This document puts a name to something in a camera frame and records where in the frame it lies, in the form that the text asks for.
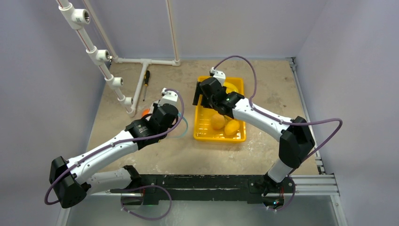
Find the orange fruit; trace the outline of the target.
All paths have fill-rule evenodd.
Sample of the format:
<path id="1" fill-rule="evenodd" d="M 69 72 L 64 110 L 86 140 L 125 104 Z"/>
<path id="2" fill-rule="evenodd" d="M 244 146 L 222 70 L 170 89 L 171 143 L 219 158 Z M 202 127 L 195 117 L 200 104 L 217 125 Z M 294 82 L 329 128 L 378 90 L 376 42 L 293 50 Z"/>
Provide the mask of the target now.
<path id="1" fill-rule="evenodd" d="M 148 118 L 150 114 L 152 114 L 152 110 L 150 108 L 147 108 L 143 110 L 142 117 Z"/>

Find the yellow peach with leaf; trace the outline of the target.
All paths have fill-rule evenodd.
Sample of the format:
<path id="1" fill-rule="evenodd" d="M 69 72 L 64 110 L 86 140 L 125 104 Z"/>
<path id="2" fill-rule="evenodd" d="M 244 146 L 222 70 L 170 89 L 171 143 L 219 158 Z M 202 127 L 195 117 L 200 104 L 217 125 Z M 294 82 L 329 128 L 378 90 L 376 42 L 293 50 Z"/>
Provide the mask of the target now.
<path id="1" fill-rule="evenodd" d="M 226 118 L 218 113 L 215 113 L 210 118 L 210 126 L 214 130 L 223 129 L 226 123 L 227 123 Z"/>

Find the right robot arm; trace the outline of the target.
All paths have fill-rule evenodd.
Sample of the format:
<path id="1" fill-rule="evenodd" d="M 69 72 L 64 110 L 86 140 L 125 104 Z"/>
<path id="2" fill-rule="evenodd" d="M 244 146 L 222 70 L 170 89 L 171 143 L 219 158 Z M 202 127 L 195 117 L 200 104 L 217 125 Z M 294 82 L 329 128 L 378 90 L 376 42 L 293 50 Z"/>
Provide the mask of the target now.
<path id="1" fill-rule="evenodd" d="M 237 92 L 227 93 L 216 78 L 198 81 L 194 105 L 203 105 L 220 115 L 247 122 L 266 132 L 279 142 L 279 157 L 265 175 L 265 188 L 271 192 L 282 187 L 283 179 L 299 168 L 315 146 L 307 121 L 283 117 L 251 105 L 248 98 Z"/>

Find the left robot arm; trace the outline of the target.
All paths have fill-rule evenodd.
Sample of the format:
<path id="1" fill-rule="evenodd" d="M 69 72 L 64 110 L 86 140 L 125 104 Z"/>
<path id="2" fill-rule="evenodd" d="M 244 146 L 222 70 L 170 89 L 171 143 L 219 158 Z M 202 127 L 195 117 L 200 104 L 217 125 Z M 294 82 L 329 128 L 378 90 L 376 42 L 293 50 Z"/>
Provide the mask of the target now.
<path id="1" fill-rule="evenodd" d="M 62 208 L 82 201 L 92 187 L 86 179 L 113 161 L 155 144 L 166 137 L 167 130 L 178 121 L 178 109 L 171 104 L 158 107 L 154 113 L 133 121 L 116 137 L 74 160 L 59 156 L 51 162 L 49 181 Z"/>

